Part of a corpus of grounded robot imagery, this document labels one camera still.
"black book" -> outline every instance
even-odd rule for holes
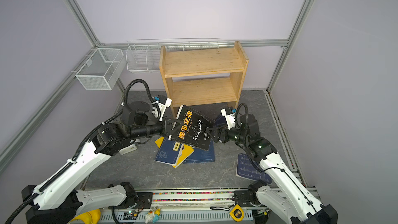
[[[214,120],[186,105],[180,107],[177,119],[183,123],[169,139],[208,151],[211,139],[206,128],[213,127]]]

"cable tie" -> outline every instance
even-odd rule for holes
[[[39,195],[42,195],[44,192],[39,191],[39,189],[34,189],[34,190],[33,190],[33,194],[34,194],[34,193],[39,194]]]
[[[68,163],[73,163],[73,164],[76,164],[76,163],[77,163],[77,161],[73,161],[71,158],[69,158],[67,162],[68,162]]]

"white wall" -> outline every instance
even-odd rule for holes
[[[245,47],[245,52],[249,58],[249,66],[246,73],[244,89],[267,88],[271,80],[275,67],[281,57],[282,48],[275,47]],[[185,79],[201,79],[207,77],[226,77],[229,74],[190,76]],[[126,69],[120,75],[123,85],[126,86],[134,79],[143,79],[148,83],[151,90],[164,90],[164,84],[160,72],[153,73],[131,73]],[[134,85],[132,90],[144,90],[141,84]]]
[[[0,0],[0,149],[91,48],[62,0]]]
[[[287,39],[304,0],[77,0],[99,40]]]
[[[121,93],[90,91],[76,81],[0,177],[0,223],[22,204],[21,190],[49,178],[75,153],[83,138],[112,117]],[[26,223],[23,210],[13,223]]]
[[[339,224],[396,223],[397,0],[316,0],[272,95]]]

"number 3 on tape measure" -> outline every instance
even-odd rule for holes
[[[241,221],[243,220],[243,210],[239,205],[236,205],[231,212],[229,212],[229,214],[231,215],[232,219],[234,219],[235,221]]]

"white wire rack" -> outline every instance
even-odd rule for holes
[[[127,70],[132,73],[146,73],[159,71],[160,48],[166,47],[167,52],[202,50],[219,48],[218,39],[163,39],[163,42],[154,40],[129,40],[126,52]]]
[[[87,90],[112,90],[126,66],[121,49],[97,48],[76,73]]]

